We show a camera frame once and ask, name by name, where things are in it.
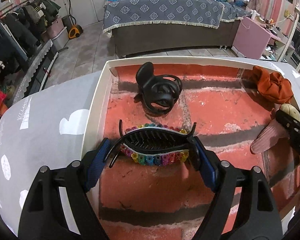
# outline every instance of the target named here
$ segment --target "yellow vacuum cleaner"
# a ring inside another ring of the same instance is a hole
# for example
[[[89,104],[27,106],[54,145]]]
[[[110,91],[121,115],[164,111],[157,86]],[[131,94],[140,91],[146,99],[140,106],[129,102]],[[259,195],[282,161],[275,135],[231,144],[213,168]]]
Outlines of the yellow vacuum cleaner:
[[[65,20],[66,22],[65,25],[67,26],[67,30],[68,30],[68,36],[69,39],[74,39],[80,37],[80,35],[83,33],[83,29],[80,25],[77,24],[77,20],[71,15],[70,10],[71,10],[71,0],[69,0],[69,16],[63,17],[62,20],[64,18],[68,18],[68,20]]]

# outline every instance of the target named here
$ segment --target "orange scrunchie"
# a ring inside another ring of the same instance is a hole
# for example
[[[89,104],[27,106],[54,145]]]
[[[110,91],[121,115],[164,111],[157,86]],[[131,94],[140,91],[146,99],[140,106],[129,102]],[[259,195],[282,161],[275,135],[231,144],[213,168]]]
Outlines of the orange scrunchie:
[[[283,105],[293,97],[290,81],[278,72],[269,74],[266,69],[254,66],[252,80],[257,84],[259,93],[271,102]]]

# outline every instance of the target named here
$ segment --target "blue patterned blanket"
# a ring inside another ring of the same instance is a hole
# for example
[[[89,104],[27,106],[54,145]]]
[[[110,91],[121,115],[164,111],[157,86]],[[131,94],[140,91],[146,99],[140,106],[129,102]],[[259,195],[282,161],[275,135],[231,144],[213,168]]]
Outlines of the blue patterned blanket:
[[[216,0],[117,0],[107,2],[103,32],[128,25],[151,23],[198,25],[217,29],[220,21],[233,22],[248,13]]]

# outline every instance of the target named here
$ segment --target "black hair claw clip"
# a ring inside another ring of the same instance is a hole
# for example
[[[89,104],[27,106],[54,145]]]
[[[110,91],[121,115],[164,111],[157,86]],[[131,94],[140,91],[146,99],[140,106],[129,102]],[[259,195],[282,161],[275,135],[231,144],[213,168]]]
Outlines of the black hair claw clip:
[[[108,160],[112,152],[115,156],[109,167],[111,168],[122,153],[141,165],[165,166],[176,162],[185,162],[187,159],[197,171],[200,166],[199,152],[194,141],[194,123],[191,131],[187,133],[172,130],[161,124],[147,124],[144,127],[122,132],[122,120],[119,121],[120,139],[117,140],[104,158]]]
[[[139,68],[136,81],[139,93],[134,98],[135,101],[142,101],[145,111],[154,116],[169,113],[182,91],[180,78],[173,75],[155,76],[151,62],[146,62]]]

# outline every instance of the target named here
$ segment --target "bed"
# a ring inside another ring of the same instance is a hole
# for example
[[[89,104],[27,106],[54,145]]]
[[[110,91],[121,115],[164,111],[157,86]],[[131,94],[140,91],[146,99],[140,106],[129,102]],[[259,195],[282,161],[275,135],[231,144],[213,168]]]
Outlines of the bed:
[[[158,49],[232,46],[247,12],[218,0],[106,2],[103,32],[120,57]]]

